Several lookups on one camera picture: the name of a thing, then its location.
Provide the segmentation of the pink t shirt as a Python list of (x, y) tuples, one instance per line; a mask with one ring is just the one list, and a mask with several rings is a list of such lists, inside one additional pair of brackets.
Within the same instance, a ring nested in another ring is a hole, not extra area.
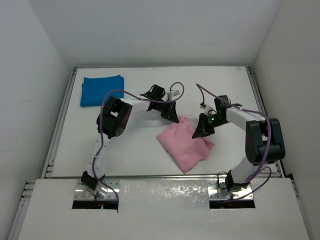
[(193, 138), (194, 132), (195, 128), (189, 119), (182, 115), (178, 123), (173, 122), (156, 136), (184, 174), (207, 158), (215, 146), (211, 140), (206, 138)]

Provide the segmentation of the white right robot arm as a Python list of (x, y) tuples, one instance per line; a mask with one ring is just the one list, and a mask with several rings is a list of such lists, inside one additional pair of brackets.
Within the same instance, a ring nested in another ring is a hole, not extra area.
[(236, 191), (246, 187), (260, 171), (282, 160), (286, 149), (280, 121), (265, 114), (222, 105), (216, 113), (201, 113), (193, 138), (213, 135), (215, 128), (232, 123), (245, 132), (245, 157), (225, 178), (225, 189)]

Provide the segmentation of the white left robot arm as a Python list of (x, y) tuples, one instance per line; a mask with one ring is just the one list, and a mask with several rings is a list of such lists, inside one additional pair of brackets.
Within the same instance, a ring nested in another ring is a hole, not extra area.
[(82, 173), (81, 183), (93, 192), (98, 189), (98, 185), (107, 186), (103, 179), (108, 144), (124, 133), (131, 114), (154, 110), (159, 112), (163, 119), (178, 123), (176, 102), (184, 92), (184, 87), (182, 91), (170, 89), (167, 92), (156, 84), (140, 95), (134, 95), (121, 89), (108, 92), (102, 100), (100, 113), (96, 120), (98, 137), (95, 153)]

